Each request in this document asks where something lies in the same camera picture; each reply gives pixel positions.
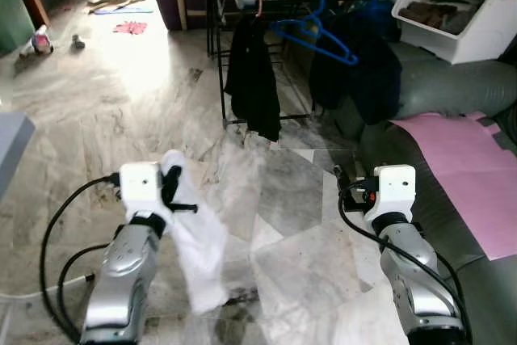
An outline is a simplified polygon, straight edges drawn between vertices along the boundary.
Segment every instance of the pink paper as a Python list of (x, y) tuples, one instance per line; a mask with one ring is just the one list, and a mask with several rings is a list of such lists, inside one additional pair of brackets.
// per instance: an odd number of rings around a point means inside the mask
[(418, 143), (427, 164), (490, 260), (517, 255), (517, 158), (501, 149), (479, 115), (393, 120)]

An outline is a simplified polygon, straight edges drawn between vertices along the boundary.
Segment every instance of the black jacket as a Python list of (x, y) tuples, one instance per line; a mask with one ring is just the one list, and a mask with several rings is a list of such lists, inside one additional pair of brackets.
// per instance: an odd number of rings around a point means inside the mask
[[(343, 95), (350, 95), (366, 124), (393, 118), (399, 108), (402, 66), (397, 56), (360, 13), (335, 17), (326, 30), (341, 40), (358, 58), (350, 66), (316, 53), (309, 85), (316, 103), (336, 109)], [(317, 46), (335, 54), (342, 49), (322, 36)]]
[(232, 96), (236, 117), (245, 119), (260, 136), (278, 141), (280, 103), (264, 33), (264, 25), (253, 16), (244, 16), (237, 24), (225, 92)]

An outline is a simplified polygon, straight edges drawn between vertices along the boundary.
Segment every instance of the marble floor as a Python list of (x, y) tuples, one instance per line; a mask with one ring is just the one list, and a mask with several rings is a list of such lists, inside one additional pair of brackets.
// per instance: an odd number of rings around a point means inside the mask
[[(0, 203), (0, 292), (36, 292), (40, 241), (61, 202), (89, 179), (168, 149), (189, 158), (195, 183), (227, 226), (224, 282), (258, 297), (194, 316), (174, 244), (164, 239), (149, 297), (145, 345), (313, 345), (407, 343), (378, 266), (375, 245), (353, 234), (337, 210), (335, 162), (355, 168), (355, 145), (326, 116), (283, 122), (270, 143), (246, 126), (221, 125), (217, 71), (205, 32), (168, 33), (158, 12), (86, 15), (84, 2), (53, 16), (48, 57), (0, 60), (0, 111), (25, 111), (36, 125)], [(125, 20), (139, 36), (116, 34)], [(80, 34), (86, 48), (69, 48)], [(228, 45), (231, 36), (225, 36)], [(285, 112), (310, 107), (289, 64), (276, 77)], [(360, 223), (358, 215), (351, 215)], [(108, 242), (124, 219), (111, 189), (81, 196), (51, 238), (48, 282), (76, 251)], [(71, 276), (99, 268), (85, 256)], [(80, 305), (86, 290), (66, 294)], [(5, 315), (0, 295), (0, 318)], [(65, 344), (38, 298), (12, 309), (6, 343)], [(76, 315), (81, 321), (80, 311)]]

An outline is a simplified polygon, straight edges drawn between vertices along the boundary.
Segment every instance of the clothes hanger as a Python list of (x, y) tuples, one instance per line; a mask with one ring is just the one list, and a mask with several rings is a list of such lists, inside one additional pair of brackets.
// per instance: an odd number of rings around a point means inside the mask
[[(328, 57), (334, 58), (336, 61), (340, 61), (350, 66), (357, 65), (359, 63), (359, 58), (357, 58), (357, 56), (355, 56), (341, 40), (339, 40), (337, 37), (335, 37), (333, 34), (331, 34), (323, 28), (322, 21), (317, 16), (320, 15), (324, 10), (325, 0), (320, 0), (320, 5), (318, 9), (313, 11), (312, 14), (309, 14), (302, 19), (283, 19), (278, 20), (276, 22), (271, 22), (271, 30), (279, 36), (287, 38), (293, 42), (296, 42), (297, 44), (301, 44), (306, 48), (311, 48), (312, 50), (324, 54)], [(307, 26), (311, 26), (311, 23), (314, 23), (316, 25), (317, 32), (312, 32), (307, 28)], [(344, 54), (342, 56), (339, 56), (323, 48), (319, 48), (314, 44), (310, 44), (309, 42), (301, 40), (300, 38), (291, 36), (290, 34), (285, 32), (285, 27), (287, 26), (297, 26), (299, 27), (300, 32), (302, 34), (310, 36), (316, 40), (319, 39), (321, 36), (326, 36), (327, 38), (335, 42), (338, 45), (338, 47), (340, 47), (344, 51)]]

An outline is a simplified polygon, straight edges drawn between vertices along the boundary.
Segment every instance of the white cloth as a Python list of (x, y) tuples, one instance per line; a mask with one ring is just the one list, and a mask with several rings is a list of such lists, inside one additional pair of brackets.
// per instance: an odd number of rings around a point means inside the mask
[(174, 239), (187, 281), (187, 291), (194, 313), (204, 313), (223, 305), (229, 298), (221, 283), (223, 254), (228, 232), (208, 207), (191, 181), (187, 160), (177, 150), (168, 151), (162, 159), (162, 173), (181, 166), (174, 202), (197, 204), (198, 212), (172, 213), (167, 231)]

